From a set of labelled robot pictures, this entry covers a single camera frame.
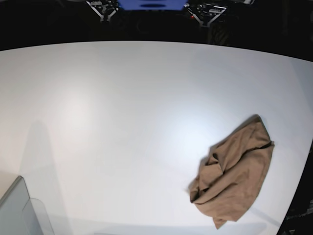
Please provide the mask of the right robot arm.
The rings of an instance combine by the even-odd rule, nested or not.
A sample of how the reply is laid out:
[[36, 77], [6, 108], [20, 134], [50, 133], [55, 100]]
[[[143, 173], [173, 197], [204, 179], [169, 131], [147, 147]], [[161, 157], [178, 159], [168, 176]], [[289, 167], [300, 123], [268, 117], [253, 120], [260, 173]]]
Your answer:
[[117, 0], [88, 0], [86, 3], [100, 17], [100, 22], [110, 22], [120, 10], [120, 4]]

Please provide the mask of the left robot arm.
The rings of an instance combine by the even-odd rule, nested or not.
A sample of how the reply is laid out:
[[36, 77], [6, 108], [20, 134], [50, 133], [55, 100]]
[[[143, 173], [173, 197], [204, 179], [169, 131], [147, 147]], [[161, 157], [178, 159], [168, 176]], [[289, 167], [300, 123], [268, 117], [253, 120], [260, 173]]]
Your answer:
[[209, 28], [211, 24], [227, 10], [226, 6], [215, 3], [185, 3], [184, 9], [195, 19], [200, 27]]

